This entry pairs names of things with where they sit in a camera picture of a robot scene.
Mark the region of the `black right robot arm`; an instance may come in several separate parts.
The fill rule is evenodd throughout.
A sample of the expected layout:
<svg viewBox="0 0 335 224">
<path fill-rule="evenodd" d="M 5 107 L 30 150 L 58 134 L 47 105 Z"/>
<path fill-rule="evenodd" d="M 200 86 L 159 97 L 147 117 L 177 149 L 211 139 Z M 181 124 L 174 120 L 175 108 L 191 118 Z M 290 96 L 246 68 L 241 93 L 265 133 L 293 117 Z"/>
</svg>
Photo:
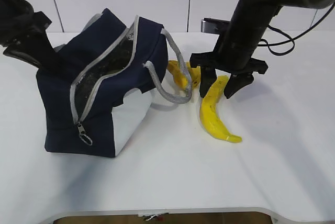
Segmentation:
<svg viewBox="0 0 335 224">
<path fill-rule="evenodd" d="M 267 29 L 283 34 L 270 26 L 271 20 L 285 7 L 323 9 L 328 13 L 334 9 L 334 0 L 239 0 L 232 18 L 219 20 L 204 18 L 201 31 L 219 37 L 212 51 L 193 53 L 192 68 L 200 67 L 200 96 L 204 98 L 217 80 L 217 70 L 230 74 L 224 88 L 224 96 L 231 98 L 236 92 L 254 81 L 253 73 L 265 74 L 265 61 L 253 58 L 257 47 L 272 47 L 263 39 Z"/>
</svg>

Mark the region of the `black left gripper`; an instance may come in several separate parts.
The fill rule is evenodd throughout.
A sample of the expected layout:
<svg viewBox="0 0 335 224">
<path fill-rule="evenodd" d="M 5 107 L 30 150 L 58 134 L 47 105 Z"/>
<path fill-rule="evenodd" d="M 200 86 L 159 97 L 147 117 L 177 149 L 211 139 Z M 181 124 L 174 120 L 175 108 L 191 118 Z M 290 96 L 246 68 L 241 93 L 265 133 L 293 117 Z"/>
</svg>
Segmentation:
<svg viewBox="0 0 335 224">
<path fill-rule="evenodd" d="M 52 21 L 43 12 L 1 19 L 1 46 L 20 39 L 22 52 L 7 48 L 3 55 L 26 62 L 58 77 L 69 77 L 66 62 L 52 47 L 46 29 Z"/>
</svg>

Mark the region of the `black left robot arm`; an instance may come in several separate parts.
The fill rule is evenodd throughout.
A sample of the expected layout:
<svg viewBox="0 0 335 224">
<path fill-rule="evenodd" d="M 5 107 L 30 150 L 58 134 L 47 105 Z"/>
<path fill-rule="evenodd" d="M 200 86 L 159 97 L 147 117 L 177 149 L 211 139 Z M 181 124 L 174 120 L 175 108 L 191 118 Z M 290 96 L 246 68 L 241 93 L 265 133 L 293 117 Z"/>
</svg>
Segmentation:
<svg viewBox="0 0 335 224">
<path fill-rule="evenodd" d="M 47 29 L 52 20 L 34 10 L 27 0 L 1 0 L 1 46 L 3 54 L 54 75 L 62 75 L 64 61 L 52 47 Z"/>
</svg>

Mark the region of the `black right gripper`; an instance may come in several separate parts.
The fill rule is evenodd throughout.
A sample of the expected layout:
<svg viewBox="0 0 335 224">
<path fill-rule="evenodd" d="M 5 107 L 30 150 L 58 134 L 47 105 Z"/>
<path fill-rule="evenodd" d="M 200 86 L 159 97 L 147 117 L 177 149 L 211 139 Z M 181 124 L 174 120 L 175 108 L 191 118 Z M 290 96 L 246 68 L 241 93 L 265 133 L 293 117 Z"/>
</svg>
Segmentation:
<svg viewBox="0 0 335 224">
<path fill-rule="evenodd" d="M 193 53 L 190 58 L 191 67 L 201 66 L 200 96 L 205 97 L 217 79 L 216 70 L 232 74 L 224 89 L 224 96 L 231 98 L 236 92 L 253 83 L 252 74 L 265 74 L 268 65 L 265 61 L 254 59 L 254 51 L 244 47 L 225 43 L 226 34 L 219 35 L 213 51 Z"/>
</svg>

